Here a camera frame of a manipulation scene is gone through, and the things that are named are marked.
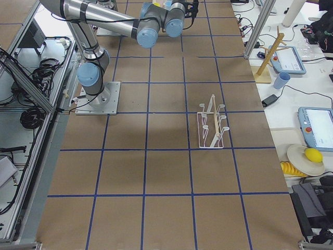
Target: yellow lemon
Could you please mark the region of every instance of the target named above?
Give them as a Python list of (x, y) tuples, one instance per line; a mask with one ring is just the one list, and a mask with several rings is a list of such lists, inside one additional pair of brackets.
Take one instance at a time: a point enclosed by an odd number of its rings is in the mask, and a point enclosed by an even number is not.
[(323, 161), (323, 155), (315, 148), (307, 148), (305, 156), (314, 163), (321, 163)]

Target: black bag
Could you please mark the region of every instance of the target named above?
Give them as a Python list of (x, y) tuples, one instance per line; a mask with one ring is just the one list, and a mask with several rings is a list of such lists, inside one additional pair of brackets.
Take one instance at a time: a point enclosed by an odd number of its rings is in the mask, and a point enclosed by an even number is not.
[(333, 53), (333, 8), (311, 24), (314, 38), (323, 52)]

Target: metal bracket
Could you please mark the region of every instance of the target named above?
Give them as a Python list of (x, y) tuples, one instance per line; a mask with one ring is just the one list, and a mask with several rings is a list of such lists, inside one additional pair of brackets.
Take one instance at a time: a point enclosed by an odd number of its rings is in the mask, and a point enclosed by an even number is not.
[[(111, 95), (110, 100), (100, 107), (91, 106), (88, 103), (87, 99), (79, 99), (78, 107), (85, 105), (81, 108), (78, 108), (75, 113), (77, 115), (116, 115), (118, 109), (118, 101), (120, 94), (121, 82), (107, 82), (105, 87), (109, 89)], [(85, 91), (82, 88), (80, 95), (85, 95)]]

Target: white plate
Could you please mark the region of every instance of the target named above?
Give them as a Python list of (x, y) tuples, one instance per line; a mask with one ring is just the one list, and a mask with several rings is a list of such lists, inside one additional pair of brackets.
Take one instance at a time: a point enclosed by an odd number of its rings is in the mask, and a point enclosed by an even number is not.
[(299, 144), (291, 145), (287, 150), (288, 159), (301, 172), (308, 176), (320, 176), (325, 172), (325, 167), (322, 162), (312, 162), (305, 156), (304, 147)]

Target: wooden stand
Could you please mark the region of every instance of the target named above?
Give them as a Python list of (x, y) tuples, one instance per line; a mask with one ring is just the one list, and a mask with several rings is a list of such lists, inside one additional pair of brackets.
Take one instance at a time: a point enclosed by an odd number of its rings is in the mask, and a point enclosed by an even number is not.
[(280, 43), (282, 43), (283, 45), (286, 45), (286, 43), (284, 43), (282, 41), (284, 36), (285, 35), (283, 33), (279, 32), (279, 27), (277, 27), (277, 38), (275, 39), (275, 42), (273, 43), (272, 47), (270, 49), (268, 49), (268, 48), (261, 46), (261, 48), (263, 48), (265, 50), (265, 60), (261, 64), (260, 67), (256, 67), (256, 66), (251, 67), (256, 83), (271, 83), (272, 82), (270, 72), (267, 68), (267, 64), (272, 67), (270, 60), (271, 60), (273, 54), (276, 51), (285, 49), (285, 48), (278, 48)]

